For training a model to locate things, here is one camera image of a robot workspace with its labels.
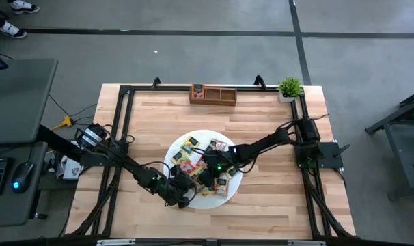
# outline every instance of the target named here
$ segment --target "white plate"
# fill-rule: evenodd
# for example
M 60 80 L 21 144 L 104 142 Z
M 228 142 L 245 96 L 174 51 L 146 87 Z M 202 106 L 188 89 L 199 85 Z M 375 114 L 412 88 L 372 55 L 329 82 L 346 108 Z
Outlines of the white plate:
M 211 139 L 217 139 L 219 141 L 223 141 L 227 143 L 226 150 L 228 150 L 228 146 L 234 145 L 234 143 L 230 139 L 228 139 L 228 137 L 222 135 L 221 133 L 217 133 L 215 131 L 210 131 L 210 130 L 191 131 L 190 133 L 186 133 L 183 136 L 179 137 L 177 140 L 175 140 L 175 142 L 167 150 L 167 154 L 165 157 L 165 163 L 168 164 L 170 168 L 174 166 L 174 163 L 171 161 L 172 157 L 177 152 L 180 151 L 180 146 L 186 141 L 188 136 L 194 137 L 196 140 L 198 140 L 199 142 L 198 148 L 202 150 L 205 150 L 208 147 L 208 144 L 210 143 Z M 192 153 L 189 157 L 191 159 L 191 162 L 193 164 L 196 164 L 201 158 L 201 155 L 198 153 Z M 166 176 L 168 175 L 167 167 L 163 167 L 163 173 Z M 207 196 L 197 195 L 190 202 L 189 208 L 211 209 L 211 208 L 216 208 L 226 203 L 237 192 L 237 189 L 239 188 L 240 182 L 242 180 L 242 176 L 243 176 L 242 173 L 238 172 L 229 181 L 227 197 L 221 197 L 220 195 L 207 195 Z M 228 179 L 228 177 L 225 174 L 223 174 L 221 178 Z M 194 189 L 191 189 L 189 192 L 186 193 L 185 196 L 191 199 L 193 194 L 194 194 Z

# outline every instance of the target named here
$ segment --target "shoe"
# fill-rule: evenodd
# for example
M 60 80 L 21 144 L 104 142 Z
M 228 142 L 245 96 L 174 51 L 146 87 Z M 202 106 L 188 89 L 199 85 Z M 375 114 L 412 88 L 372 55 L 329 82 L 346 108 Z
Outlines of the shoe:
M 23 12 L 33 14 L 40 11 L 40 7 L 21 0 L 15 0 L 10 3 L 10 7 L 15 14 L 23 14 Z
M 3 27 L 0 28 L 1 33 L 11 37 L 11 38 L 24 38 L 28 35 L 26 31 L 23 31 L 11 24 L 9 22 L 5 22 Z

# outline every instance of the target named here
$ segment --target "potted plant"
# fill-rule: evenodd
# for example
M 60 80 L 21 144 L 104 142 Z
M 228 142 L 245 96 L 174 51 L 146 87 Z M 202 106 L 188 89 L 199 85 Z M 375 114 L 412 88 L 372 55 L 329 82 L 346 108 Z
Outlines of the potted plant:
M 278 85 L 280 102 L 290 103 L 303 93 L 300 80 L 295 77 L 286 77 Z

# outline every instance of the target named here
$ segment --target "wooden organizer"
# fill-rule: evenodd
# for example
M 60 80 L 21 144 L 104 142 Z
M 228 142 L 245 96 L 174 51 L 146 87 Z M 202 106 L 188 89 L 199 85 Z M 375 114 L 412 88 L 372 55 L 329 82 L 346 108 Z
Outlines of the wooden organizer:
M 189 94 L 189 100 L 191 104 L 196 105 L 226 105 L 236 106 L 237 101 L 237 90 L 220 88 L 220 87 L 208 87 L 202 86 L 202 95 L 198 98 L 194 97 L 195 86 L 192 85 Z

